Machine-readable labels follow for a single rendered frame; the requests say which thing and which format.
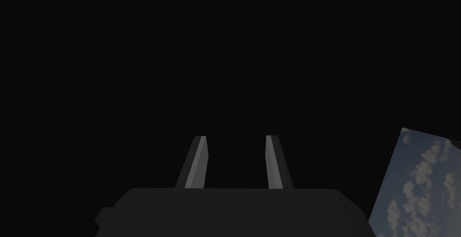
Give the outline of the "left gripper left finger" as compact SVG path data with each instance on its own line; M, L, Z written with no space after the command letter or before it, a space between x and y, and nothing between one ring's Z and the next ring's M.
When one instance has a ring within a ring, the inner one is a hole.
M207 138L205 135L195 136L190 145L175 188L204 188L207 165Z

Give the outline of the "window with cloudy sky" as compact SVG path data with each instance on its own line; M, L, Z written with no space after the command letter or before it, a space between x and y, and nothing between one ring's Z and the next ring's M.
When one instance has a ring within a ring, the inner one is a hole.
M461 237L461 143L402 128L369 224L376 237Z

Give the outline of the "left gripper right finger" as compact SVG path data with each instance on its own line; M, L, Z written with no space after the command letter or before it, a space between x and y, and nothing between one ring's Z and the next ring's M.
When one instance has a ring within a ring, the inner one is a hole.
M281 141L277 135L266 136L265 160L269 189L293 189Z

